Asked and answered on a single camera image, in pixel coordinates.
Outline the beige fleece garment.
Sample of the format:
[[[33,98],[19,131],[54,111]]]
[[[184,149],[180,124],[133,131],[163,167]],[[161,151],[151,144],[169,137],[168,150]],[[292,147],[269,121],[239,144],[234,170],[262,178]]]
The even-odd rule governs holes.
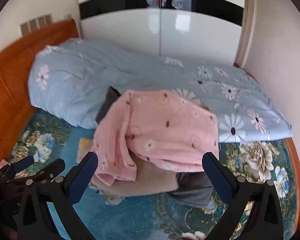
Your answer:
[[[120,197],[146,196],[178,189],[175,172],[162,170],[153,163],[138,158],[134,153],[130,153],[130,156],[137,165],[136,180],[116,180],[113,185],[108,186],[93,176],[91,183],[108,194]]]

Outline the pink floral fleece garment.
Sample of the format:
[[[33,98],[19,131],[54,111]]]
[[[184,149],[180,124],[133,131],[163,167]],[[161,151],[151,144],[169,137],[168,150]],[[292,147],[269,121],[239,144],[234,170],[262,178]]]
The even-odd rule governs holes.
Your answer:
[[[99,122],[91,150],[108,186],[136,180],[132,153],[163,170],[202,172],[206,152],[219,156],[217,117],[170,90],[128,90]]]

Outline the white black glossy wardrobe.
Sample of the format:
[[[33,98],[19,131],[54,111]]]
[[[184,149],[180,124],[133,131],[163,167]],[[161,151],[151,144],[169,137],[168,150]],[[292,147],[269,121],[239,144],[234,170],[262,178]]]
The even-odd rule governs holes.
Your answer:
[[[85,38],[138,53],[230,66],[242,32],[244,0],[78,0]]]

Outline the grey garment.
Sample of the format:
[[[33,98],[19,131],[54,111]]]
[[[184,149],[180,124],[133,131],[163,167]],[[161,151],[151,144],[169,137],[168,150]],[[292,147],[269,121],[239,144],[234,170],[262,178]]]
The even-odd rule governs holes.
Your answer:
[[[211,202],[213,185],[205,172],[178,173],[178,188],[170,195],[180,205],[202,208]]]

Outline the light blue daisy duvet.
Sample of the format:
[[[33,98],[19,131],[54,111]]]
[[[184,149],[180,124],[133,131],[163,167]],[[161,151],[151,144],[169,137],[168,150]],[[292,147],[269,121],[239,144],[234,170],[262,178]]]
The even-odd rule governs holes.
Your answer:
[[[37,53],[28,78],[32,106],[92,129],[109,88],[171,90],[217,116],[220,142],[290,138],[269,95],[240,68],[139,54],[101,40],[71,38]]]

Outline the teal floral bed blanket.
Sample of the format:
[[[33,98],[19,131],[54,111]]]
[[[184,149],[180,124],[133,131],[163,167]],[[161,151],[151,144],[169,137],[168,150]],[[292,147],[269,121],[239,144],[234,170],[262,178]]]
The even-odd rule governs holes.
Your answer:
[[[74,127],[45,111],[37,110],[23,118],[21,133],[15,141],[8,161],[13,163],[43,150],[44,156],[19,173],[35,174],[57,158],[65,161],[66,170],[76,165],[80,139],[91,139],[93,130]],[[289,239],[295,228],[297,202],[292,161],[284,140],[266,143],[220,144],[220,161],[235,175],[249,181],[254,176],[243,159],[243,150],[269,150],[273,156],[271,179],[280,200],[283,235]],[[89,186],[74,210],[96,239],[179,239],[183,233],[209,233],[226,211],[218,194],[213,193],[202,209],[180,205],[168,193],[139,197],[119,197]]]

